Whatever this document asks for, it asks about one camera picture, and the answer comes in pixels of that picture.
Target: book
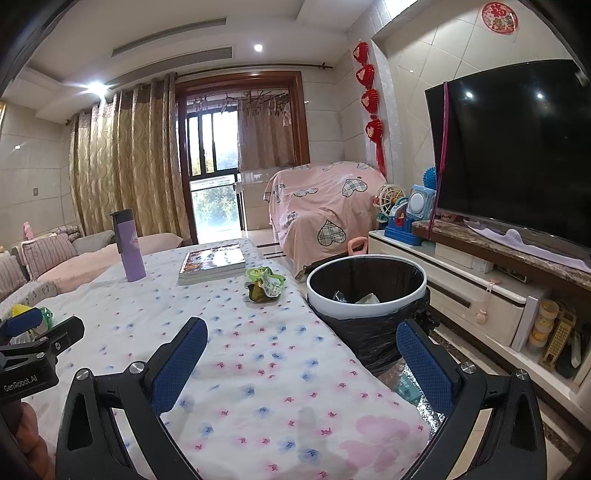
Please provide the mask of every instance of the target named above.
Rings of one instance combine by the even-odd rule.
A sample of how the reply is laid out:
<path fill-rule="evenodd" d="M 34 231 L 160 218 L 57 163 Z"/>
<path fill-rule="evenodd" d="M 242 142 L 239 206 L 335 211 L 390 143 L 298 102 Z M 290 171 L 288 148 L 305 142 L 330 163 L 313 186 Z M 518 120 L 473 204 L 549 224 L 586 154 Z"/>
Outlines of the book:
<path fill-rule="evenodd" d="M 238 244 L 189 252 L 178 273 L 178 284 L 217 280 L 233 273 L 239 275 L 245 267 L 244 255 Z"/>

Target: blue toy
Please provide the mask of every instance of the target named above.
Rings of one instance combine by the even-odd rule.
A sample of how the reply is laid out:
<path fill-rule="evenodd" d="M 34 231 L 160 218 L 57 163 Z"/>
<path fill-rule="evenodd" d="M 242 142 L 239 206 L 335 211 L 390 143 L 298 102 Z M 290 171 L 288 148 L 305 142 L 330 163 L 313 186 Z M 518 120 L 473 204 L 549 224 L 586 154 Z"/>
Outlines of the blue toy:
<path fill-rule="evenodd" d="M 435 167 L 425 170 L 423 174 L 423 185 L 432 190 L 437 188 L 437 169 Z"/>
<path fill-rule="evenodd" d="M 413 185 L 408 196 L 406 216 L 414 220 L 428 220 L 431 216 L 436 191 L 420 185 Z"/>

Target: human hand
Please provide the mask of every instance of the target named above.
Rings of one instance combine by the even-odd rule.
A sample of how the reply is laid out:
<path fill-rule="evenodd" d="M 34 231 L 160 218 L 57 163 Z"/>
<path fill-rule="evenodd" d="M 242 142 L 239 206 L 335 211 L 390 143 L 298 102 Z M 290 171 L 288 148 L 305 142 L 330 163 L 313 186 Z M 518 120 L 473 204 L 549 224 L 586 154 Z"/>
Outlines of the human hand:
<path fill-rule="evenodd" d="M 35 410 L 26 402 L 22 402 L 21 405 L 22 418 L 15 435 L 18 447 L 42 480 L 55 480 L 56 467 L 47 451 L 45 440 L 39 436 Z"/>

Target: wooden door frame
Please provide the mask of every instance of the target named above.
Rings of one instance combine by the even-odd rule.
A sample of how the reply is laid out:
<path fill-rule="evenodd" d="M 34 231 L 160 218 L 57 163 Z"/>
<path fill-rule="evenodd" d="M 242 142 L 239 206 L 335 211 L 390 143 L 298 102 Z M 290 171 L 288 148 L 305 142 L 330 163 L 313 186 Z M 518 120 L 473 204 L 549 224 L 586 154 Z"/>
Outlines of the wooden door frame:
<path fill-rule="evenodd" d="M 209 93 L 230 93 L 239 89 L 275 89 L 284 88 L 289 91 L 291 105 L 291 130 L 294 140 L 294 156 L 296 165 L 310 163 L 308 145 L 308 126 L 306 122 L 306 106 L 304 104 L 304 84 L 301 72 L 241 72 L 203 77 L 176 84 L 178 117 L 187 116 L 187 97 L 206 95 Z M 179 157 L 181 162 L 181 178 L 183 181 L 183 197 L 189 219 L 189 229 L 193 243 L 197 242 L 193 202 L 189 186 L 189 162 L 187 156 L 187 132 L 184 122 L 178 123 Z"/>

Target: air conditioning vent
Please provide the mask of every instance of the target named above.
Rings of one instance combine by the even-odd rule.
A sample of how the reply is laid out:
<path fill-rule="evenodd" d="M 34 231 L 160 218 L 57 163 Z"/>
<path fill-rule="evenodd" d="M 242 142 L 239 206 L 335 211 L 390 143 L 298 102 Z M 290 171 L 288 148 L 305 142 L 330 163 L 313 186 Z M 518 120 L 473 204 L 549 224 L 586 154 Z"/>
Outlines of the air conditioning vent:
<path fill-rule="evenodd" d="M 194 53 L 187 53 L 179 55 L 178 57 L 171 57 L 166 60 L 160 60 L 155 63 L 124 73 L 112 80 L 106 82 L 111 88 L 117 88 L 128 83 L 136 82 L 139 79 L 154 76 L 161 72 L 175 70 L 187 65 L 194 65 L 196 63 L 203 63 L 204 61 L 213 60 L 229 60 L 233 57 L 232 47 L 213 48 L 211 50 L 196 51 Z"/>
<path fill-rule="evenodd" d="M 123 52 L 129 51 L 132 48 L 145 45 L 154 40 L 160 40 L 161 38 L 171 37 L 172 35 L 178 35 L 179 33 L 189 32 L 191 30 L 199 30 L 201 28 L 209 27 L 220 27 L 226 24 L 226 17 L 214 18 L 212 20 L 204 20 L 202 22 L 189 23 L 187 25 L 181 25 L 180 27 L 169 28 L 168 30 L 162 30 L 162 32 L 153 33 L 147 37 L 142 37 L 137 40 L 121 45 L 113 50 L 111 57 L 122 54 Z"/>

